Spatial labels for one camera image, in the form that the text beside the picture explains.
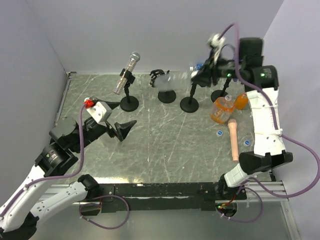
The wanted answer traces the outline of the blue label water bottle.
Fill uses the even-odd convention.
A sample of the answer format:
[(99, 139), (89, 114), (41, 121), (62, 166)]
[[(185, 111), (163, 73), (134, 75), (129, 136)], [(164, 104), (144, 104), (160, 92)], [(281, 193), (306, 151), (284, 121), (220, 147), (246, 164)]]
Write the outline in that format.
[(198, 71), (203, 66), (203, 63), (197, 63), (189, 67), (190, 72)]

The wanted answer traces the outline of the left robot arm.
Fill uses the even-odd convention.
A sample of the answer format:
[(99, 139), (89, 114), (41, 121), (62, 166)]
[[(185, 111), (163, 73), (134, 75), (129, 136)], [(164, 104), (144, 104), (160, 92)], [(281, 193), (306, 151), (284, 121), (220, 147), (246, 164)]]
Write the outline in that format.
[(99, 183), (85, 174), (54, 196), (40, 199), (57, 180), (80, 173), (85, 147), (101, 135), (108, 134), (121, 142), (128, 136), (136, 120), (114, 125), (108, 122), (112, 110), (119, 105), (119, 102), (88, 98), (80, 109), (86, 110), (89, 118), (83, 121), (81, 118), (63, 117), (56, 122), (49, 132), (50, 143), (37, 157), (19, 188), (0, 207), (2, 240), (28, 240), (40, 224), (69, 205), (82, 200), (93, 201), (98, 197)]

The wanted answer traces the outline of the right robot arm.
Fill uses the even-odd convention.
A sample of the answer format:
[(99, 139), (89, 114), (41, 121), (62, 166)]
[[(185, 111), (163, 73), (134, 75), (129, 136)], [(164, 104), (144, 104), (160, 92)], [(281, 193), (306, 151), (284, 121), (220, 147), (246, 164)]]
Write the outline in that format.
[(259, 37), (241, 38), (234, 59), (224, 59), (221, 51), (225, 38), (218, 34), (208, 40), (209, 58), (192, 73), (191, 82), (200, 87), (217, 85), (220, 78), (237, 78), (244, 84), (254, 126), (253, 151), (242, 152), (236, 167), (223, 174), (218, 182), (218, 193), (230, 199), (236, 188), (250, 177), (293, 161), (286, 150), (279, 123), (278, 73), (273, 65), (263, 65), (263, 40)]

